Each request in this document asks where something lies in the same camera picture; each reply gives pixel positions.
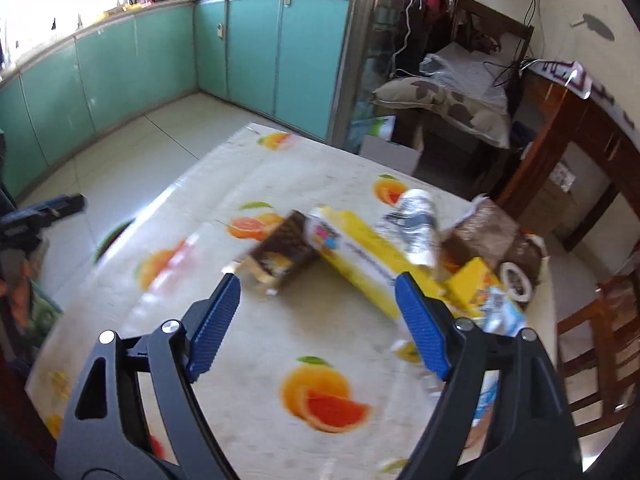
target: yellow package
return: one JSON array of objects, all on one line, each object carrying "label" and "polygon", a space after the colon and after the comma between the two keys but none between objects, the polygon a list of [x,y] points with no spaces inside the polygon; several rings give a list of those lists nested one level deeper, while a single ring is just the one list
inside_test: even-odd
[{"label": "yellow package", "polygon": [[411,273],[425,296],[444,298],[444,289],[427,269],[409,263],[351,211],[318,207],[307,218],[305,231],[306,241],[393,320],[402,317],[394,290],[402,272]]},{"label": "yellow package", "polygon": [[451,302],[472,319],[484,316],[481,307],[487,302],[492,286],[503,289],[500,280],[479,257],[467,262],[445,286]]}]

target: tile floor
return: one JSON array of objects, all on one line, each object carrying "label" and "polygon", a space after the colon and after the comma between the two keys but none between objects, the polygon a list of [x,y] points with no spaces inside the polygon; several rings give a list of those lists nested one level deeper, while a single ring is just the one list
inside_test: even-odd
[{"label": "tile floor", "polygon": [[[65,308],[88,274],[104,237],[134,218],[192,164],[248,122],[282,129],[209,95],[192,94],[134,120],[66,163],[23,202],[74,192],[87,198],[85,213],[47,231],[50,248],[40,277],[43,290]],[[594,299],[596,278],[574,254],[565,253],[558,240],[551,237],[547,245],[557,317],[563,319]],[[577,343],[570,345],[574,351],[590,343],[589,330],[584,329],[577,332]],[[594,391],[590,389],[594,376],[575,386],[570,400]],[[606,446],[616,429],[582,439],[586,463]]]}]

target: silver screw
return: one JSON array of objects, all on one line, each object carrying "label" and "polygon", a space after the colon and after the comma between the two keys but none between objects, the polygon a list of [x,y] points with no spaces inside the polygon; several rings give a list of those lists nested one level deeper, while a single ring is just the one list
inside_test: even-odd
[{"label": "silver screw", "polygon": [[170,319],[162,324],[162,331],[165,334],[171,334],[180,328],[180,322],[175,319]]},{"label": "silver screw", "polygon": [[100,334],[98,341],[100,341],[103,345],[108,345],[114,339],[116,339],[115,332],[113,330],[105,330]]},{"label": "silver screw", "polygon": [[462,332],[469,332],[473,330],[474,322],[468,317],[461,317],[456,320],[456,328],[462,330]]},{"label": "silver screw", "polygon": [[522,329],[522,338],[524,341],[535,341],[538,339],[538,334],[532,328],[523,328]]}]

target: white ring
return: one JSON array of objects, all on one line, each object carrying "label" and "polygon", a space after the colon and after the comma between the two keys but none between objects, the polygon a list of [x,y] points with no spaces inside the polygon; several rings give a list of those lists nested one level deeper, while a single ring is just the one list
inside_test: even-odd
[{"label": "white ring", "polygon": [[[522,288],[524,289],[522,294],[519,294],[518,291],[513,288],[513,285],[511,285],[509,281],[509,271],[514,272],[520,279]],[[522,269],[516,264],[511,262],[504,262],[500,266],[500,281],[504,285],[504,288],[507,289],[507,293],[513,301],[517,301],[518,303],[527,303],[527,301],[531,299],[531,282],[529,281],[525,273],[522,272]]]}]

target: beige wall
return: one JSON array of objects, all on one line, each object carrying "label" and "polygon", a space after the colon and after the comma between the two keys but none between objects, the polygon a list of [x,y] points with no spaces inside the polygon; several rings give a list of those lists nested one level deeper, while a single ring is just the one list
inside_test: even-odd
[{"label": "beige wall", "polygon": [[[522,20],[530,0],[479,0]],[[570,28],[584,13],[606,23],[616,36],[611,43],[584,26]],[[618,103],[640,128],[640,32],[621,0],[542,0],[540,14],[544,29],[545,59],[578,60],[615,95]],[[532,47],[542,54],[542,33],[538,15]],[[575,146],[565,157],[577,173],[574,195],[578,203],[564,219],[564,231],[572,229],[593,206],[607,185],[604,174]],[[591,254],[602,267],[613,272],[640,237],[640,221],[622,197],[618,197],[598,224],[583,240],[577,253]]]}]

